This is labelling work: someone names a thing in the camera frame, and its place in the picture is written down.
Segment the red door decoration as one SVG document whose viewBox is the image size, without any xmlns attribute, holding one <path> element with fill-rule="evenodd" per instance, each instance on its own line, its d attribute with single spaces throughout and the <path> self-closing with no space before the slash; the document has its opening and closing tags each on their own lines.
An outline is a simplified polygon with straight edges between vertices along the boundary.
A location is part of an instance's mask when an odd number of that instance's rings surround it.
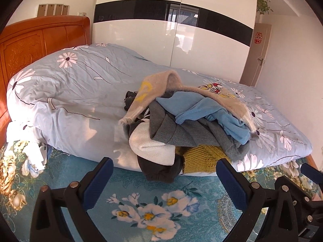
<svg viewBox="0 0 323 242">
<path fill-rule="evenodd" d="M 257 33 L 255 34 L 254 43 L 255 43 L 255 44 L 261 44 L 262 39 L 263 39 L 263 34 L 262 34 L 262 32 L 257 32 Z"/>
</svg>

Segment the white fleece garment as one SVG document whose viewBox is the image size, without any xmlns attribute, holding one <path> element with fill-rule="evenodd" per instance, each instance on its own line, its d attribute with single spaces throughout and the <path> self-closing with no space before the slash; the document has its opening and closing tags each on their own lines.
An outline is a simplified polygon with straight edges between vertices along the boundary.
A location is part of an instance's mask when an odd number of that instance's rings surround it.
<svg viewBox="0 0 323 242">
<path fill-rule="evenodd" d="M 153 140 L 148 121 L 134 123 L 129 127 L 129 145 L 139 157 L 162 166 L 175 162 L 175 146 Z"/>
</svg>

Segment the orange wooden headboard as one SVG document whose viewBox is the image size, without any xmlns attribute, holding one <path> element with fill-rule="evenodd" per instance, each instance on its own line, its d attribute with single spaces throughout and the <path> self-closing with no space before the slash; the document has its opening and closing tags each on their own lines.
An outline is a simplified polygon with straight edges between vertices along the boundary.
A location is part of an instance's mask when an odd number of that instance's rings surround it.
<svg viewBox="0 0 323 242">
<path fill-rule="evenodd" d="M 8 25 L 1 33 L 1 145 L 10 122 L 9 80 L 26 66 L 63 48 L 91 44 L 87 16 L 43 16 Z"/>
</svg>

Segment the mustard knit sweater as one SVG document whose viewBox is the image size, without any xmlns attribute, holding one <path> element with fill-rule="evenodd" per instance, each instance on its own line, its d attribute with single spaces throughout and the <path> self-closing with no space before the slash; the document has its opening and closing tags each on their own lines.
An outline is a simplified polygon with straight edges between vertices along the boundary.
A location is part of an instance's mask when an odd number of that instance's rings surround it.
<svg viewBox="0 0 323 242">
<path fill-rule="evenodd" d="M 231 160 L 218 146 L 176 147 L 176 155 L 184 158 L 183 173 L 214 173 L 220 159 Z"/>
</svg>

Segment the blue garment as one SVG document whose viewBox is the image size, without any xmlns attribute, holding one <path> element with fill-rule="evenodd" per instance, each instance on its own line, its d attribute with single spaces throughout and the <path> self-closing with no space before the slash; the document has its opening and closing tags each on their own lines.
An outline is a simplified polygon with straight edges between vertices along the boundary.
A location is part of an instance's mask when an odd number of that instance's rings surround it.
<svg viewBox="0 0 323 242">
<path fill-rule="evenodd" d="M 210 122 L 216 120 L 225 133 L 240 144 L 244 145 L 250 139 L 251 131 L 246 123 L 209 97 L 196 92 L 177 91 L 170 98 L 157 97 L 155 100 L 175 116 L 175 122 L 179 125 L 187 120 L 197 121 L 201 118 Z"/>
</svg>

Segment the black garment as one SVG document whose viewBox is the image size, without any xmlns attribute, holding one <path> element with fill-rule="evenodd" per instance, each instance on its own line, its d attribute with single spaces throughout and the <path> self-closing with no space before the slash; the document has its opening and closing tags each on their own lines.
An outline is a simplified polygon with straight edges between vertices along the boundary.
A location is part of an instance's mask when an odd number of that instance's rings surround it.
<svg viewBox="0 0 323 242">
<path fill-rule="evenodd" d="M 144 121 L 149 122 L 150 119 L 150 111 L 149 108 L 146 108 L 141 114 L 139 118 L 135 119 L 135 122 L 131 123 L 140 123 Z M 126 131 L 129 136 L 129 127 L 130 125 L 126 125 Z M 175 162 L 172 166 L 162 166 L 160 164 L 156 164 L 150 162 L 146 159 L 137 156 L 137 161 L 141 171 L 144 173 L 145 177 L 149 181 L 159 181 L 163 183 L 173 183 L 174 179 L 180 174 L 183 168 L 184 158 L 180 155 L 175 154 Z"/>
</svg>

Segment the potted green plant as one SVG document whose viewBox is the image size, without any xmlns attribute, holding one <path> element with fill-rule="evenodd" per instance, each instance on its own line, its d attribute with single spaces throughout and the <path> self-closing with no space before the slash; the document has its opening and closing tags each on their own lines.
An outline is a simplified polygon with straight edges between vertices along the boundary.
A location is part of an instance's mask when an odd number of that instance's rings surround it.
<svg viewBox="0 0 323 242">
<path fill-rule="evenodd" d="M 273 9 L 269 6 L 270 0 L 257 0 L 257 12 L 260 15 L 269 14 Z"/>
</svg>

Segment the white black glossy wardrobe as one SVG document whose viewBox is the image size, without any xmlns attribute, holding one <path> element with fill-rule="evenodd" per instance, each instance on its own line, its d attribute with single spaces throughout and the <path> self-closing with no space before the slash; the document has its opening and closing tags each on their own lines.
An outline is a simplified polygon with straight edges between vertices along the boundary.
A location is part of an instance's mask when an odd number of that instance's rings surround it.
<svg viewBox="0 0 323 242">
<path fill-rule="evenodd" d="M 173 68 L 238 82 L 257 0 L 97 0 L 92 40 Z"/>
</svg>

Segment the grey garment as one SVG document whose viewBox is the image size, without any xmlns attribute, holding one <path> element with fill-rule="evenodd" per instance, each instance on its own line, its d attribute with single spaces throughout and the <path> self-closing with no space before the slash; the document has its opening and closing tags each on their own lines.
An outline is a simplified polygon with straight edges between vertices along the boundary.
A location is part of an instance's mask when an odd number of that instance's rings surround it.
<svg viewBox="0 0 323 242">
<path fill-rule="evenodd" d="M 175 116 L 156 101 L 149 104 L 149 112 L 149 133 L 155 141 L 180 147 L 221 147 L 232 162 L 242 159 L 250 151 L 249 143 L 242 145 L 227 135 L 216 121 L 209 122 L 202 118 L 197 121 L 186 120 L 179 125 L 175 122 Z"/>
</svg>

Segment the beige fuzzy cartoon sweater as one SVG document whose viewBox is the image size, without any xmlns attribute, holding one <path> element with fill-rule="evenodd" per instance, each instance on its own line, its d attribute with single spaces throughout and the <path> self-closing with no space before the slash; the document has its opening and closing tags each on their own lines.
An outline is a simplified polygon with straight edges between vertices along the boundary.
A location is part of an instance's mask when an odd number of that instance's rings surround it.
<svg viewBox="0 0 323 242">
<path fill-rule="evenodd" d="M 203 88 L 184 85 L 176 71 L 164 71 L 145 77 L 130 108 L 118 123 L 120 125 L 133 123 L 157 97 L 163 96 L 166 92 L 177 91 L 195 92 L 215 100 L 233 116 L 244 122 L 252 133 L 255 133 L 257 128 L 251 119 L 247 106 L 237 97 L 234 97 L 226 88 L 220 89 L 219 93 L 215 93 Z"/>
</svg>

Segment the wall picture frames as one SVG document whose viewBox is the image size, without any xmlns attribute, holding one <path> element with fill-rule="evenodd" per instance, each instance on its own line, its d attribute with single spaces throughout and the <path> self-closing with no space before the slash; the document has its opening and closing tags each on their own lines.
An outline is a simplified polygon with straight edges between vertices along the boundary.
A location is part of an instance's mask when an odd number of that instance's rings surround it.
<svg viewBox="0 0 323 242">
<path fill-rule="evenodd" d="M 64 4 L 40 4 L 37 17 L 68 15 L 69 6 Z"/>
</svg>

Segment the light blue floral quilt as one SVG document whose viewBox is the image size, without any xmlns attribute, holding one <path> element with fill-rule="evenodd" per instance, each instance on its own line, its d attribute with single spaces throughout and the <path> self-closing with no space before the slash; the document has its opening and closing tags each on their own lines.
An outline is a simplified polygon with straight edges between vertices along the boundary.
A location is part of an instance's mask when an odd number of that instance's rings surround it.
<svg viewBox="0 0 323 242">
<path fill-rule="evenodd" d="M 9 115 L 57 150 L 96 162 L 107 156 L 116 167 L 138 171 L 118 124 L 124 98 L 146 76 L 167 70 L 119 45 L 65 48 L 13 75 L 7 85 Z M 277 166 L 312 153 L 310 140 L 257 89 L 186 69 L 177 73 L 185 85 L 226 90 L 247 105 L 257 132 L 235 168 Z"/>
</svg>

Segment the beige room door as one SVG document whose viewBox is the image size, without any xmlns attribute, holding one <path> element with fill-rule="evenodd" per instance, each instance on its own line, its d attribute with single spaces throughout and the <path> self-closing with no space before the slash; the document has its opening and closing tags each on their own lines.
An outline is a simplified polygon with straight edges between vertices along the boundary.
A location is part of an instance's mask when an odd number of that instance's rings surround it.
<svg viewBox="0 0 323 242">
<path fill-rule="evenodd" d="M 269 41 L 271 38 L 272 26 L 270 24 L 255 24 L 254 33 L 251 39 L 249 54 L 245 68 L 242 73 L 240 83 L 247 86 L 255 86 L 261 73 L 265 57 L 267 54 Z M 263 39 L 261 44 L 255 44 L 255 34 L 262 32 Z"/>
</svg>

